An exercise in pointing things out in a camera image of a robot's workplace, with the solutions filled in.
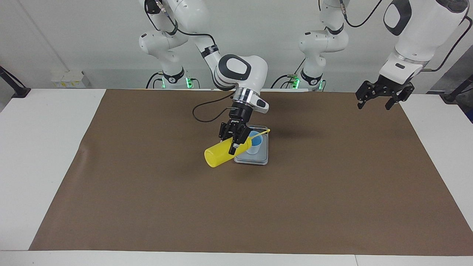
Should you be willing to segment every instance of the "white robotic arm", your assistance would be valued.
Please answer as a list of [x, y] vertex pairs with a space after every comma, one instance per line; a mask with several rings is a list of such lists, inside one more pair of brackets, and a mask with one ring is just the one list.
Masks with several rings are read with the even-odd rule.
[[348, 34], [343, 30], [344, 19], [340, 0], [324, 0], [321, 6], [320, 21], [324, 30], [306, 32], [299, 41], [299, 49], [306, 56], [300, 77], [309, 88], [319, 87], [325, 70], [325, 58], [321, 53], [333, 53], [344, 50], [348, 45]]
[[[233, 138], [230, 154], [235, 154], [237, 147], [245, 143], [251, 129], [246, 126], [254, 111], [267, 113], [269, 104], [260, 98], [268, 72], [268, 64], [259, 56], [222, 56], [209, 30], [209, 11], [202, 0], [165, 0], [169, 10], [174, 13], [177, 30], [190, 36], [212, 73], [215, 86], [228, 91], [236, 89], [233, 105], [229, 112], [229, 121], [220, 126], [219, 137], [222, 140]], [[157, 0], [161, 11], [169, 17], [167, 8]]]
[[359, 109], [378, 96], [391, 97], [387, 110], [406, 101], [414, 90], [411, 79], [457, 29], [468, 9], [468, 0], [393, 0], [384, 23], [399, 41], [381, 68], [378, 81], [365, 81], [358, 89]]
[[141, 35], [141, 49], [159, 59], [163, 69], [163, 83], [167, 89], [182, 89], [189, 87], [187, 72], [179, 62], [179, 57], [173, 48], [185, 44], [189, 37], [176, 31], [167, 16], [161, 12], [154, 0], [139, 0], [147, 16], [157, 30], [148, 31]]

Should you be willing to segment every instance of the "brown mat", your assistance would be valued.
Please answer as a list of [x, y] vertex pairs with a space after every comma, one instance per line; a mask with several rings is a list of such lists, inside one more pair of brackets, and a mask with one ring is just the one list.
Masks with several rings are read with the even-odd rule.
[[203, 152], [227, 116], [191, 109], [222, 95], [108, 90], [30, 250], [473, 255], [399, 106], [264, 93], [271, 109], [251, 122], [272, 129], [269, 164], [212, 169]]

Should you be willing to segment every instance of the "white backdrop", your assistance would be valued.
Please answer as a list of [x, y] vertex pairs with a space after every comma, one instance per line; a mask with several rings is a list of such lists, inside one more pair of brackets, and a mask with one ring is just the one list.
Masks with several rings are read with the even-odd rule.
[[[264, 58], [269, 65], [266, 87], [280, 75], [294, 72], [304, 58], [298, 37], [308, 30], [323, 29], [315, 0], [206, 2], [213, 21], [209, 32], [221, 52]], [[345, 51], [325, 55], [326, 91], [356, 91], [364, 80], [376, 80], [397, 40], [382, 20], [389, 2], [385, 0], [365, 26], [345, 27], [350, 35]], [[351, 1], [351, 22], [361, 22], [376, 3]], [[442, 61], [465, 28], [466, 23], [439, 49], [429, 66]], [[137, 0], [1, 0], [0, 64], [35, 88], [52, 87], [50, 71], [66, 69], [83, 70], [95, 88], [142, 88], [149, 76], [160, 70], [158, 60], [138, 46], [139, 36], [148, 30], [152, 25]], [[429, 90], [472, 43], [473, 32], [442, 71], [416, 77], [416, 92]], [[202, 87], [213, 87], [207, 65], [193, 44], [175, 51]], [[0, 82], [0, 89], [10, 88]]]

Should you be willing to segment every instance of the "yellow bottle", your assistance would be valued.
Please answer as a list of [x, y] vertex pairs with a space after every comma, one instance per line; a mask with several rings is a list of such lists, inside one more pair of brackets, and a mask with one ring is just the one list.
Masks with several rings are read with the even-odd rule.
[[205, 161], [207, 164], [215, 168], [219, 165], [221, 165], [224, 162], [227, 162], [236, 156], [242, 154], [243, 152], [247, 151], [249, 148], [251, 148], [251, 140], [257, 136], [263, 135], [265, 133], [268, 133], [271, 131], [270, 129], [266, 130], [265, 132], [261, 132], [253, 137], [249, 137], [246, 139], [246, 142], [243, 144], [240, 144], [240, 146], [236, 149], [235, 155], [231, 155], [228, 153], [230, 150], [230, 146], [232, 145], [232, 138], [226, 139], [208, 149], [205, 150], [204, 152], [204, 157]]

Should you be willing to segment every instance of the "white table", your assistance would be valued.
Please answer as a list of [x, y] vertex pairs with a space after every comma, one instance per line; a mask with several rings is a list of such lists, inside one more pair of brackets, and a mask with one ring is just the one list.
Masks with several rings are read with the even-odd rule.
[[[473, 257], [27, 251], [104, 93], [34, 89], [0, 113], [0, 265], [473, 265]], [[435, 95], [412, 95], [402, 107], [473, 228], [473, 124]]]

